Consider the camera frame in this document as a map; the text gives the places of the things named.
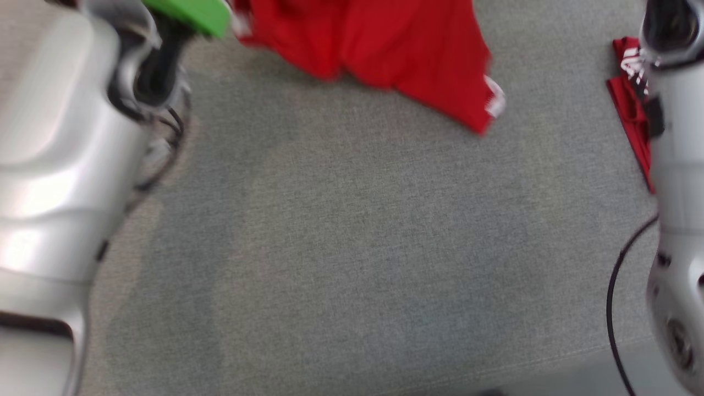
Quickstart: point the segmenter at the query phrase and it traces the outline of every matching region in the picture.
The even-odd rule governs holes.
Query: green gripper pad
[[[142,0],[144,5],[187,24],[207,36],[222,38],[230,26],[223,0]]]

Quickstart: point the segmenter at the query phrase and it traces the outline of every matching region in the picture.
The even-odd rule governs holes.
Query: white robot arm
[[[138,0],[81,1],[0,115],[0,395],[77,393],[89,290],[192,35]]]
[[[651,325],[680,383],[704,395],[704,1],[649,0],[641,45],[660,213]]]

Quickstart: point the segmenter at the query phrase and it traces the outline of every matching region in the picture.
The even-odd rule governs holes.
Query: gray upholstery
[[[610,270],[655,212],[604,83],[642,2],[475,3],[508,96],[486,137],[235,39],[192,46],[193,130],[96,280],[82,394],[459,395],[608,348]],[[4,101],[51,11],[0,11]],[[650,337],[656,244],[617,286],[624,344]]]

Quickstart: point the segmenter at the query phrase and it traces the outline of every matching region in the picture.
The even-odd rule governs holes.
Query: red shirt
[[[482,134],[505,105],[470,0],[234,0],[235,34],[324,80],[344,70]]]
[[[624,37],[613,41],[616,59],[621,74],[606,82],[611,97],[616,105],[626,136],[631,142],[633,153],[641,166],[650,192],[655,187],[650,180],[650,140],[648,138],[648,119],[643,104],[648,98],[648,81],[641,48],[638,39]]]

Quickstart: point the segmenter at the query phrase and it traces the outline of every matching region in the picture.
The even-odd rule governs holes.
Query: red garment
[[[470,0],[234,0],[235,34],[325,80],[343,70],[480,134],[502,110]]]
[[[624,37],[613,42],[616,58],[621,66],[621,75],[606,82],[616,105],[626,136],[638,159],[648,189],[653,194],[655,187],[650,180],[650,140],[648,118],[643,103],[648,98],[648,82],[645,78],[643,57],[634,37]]]

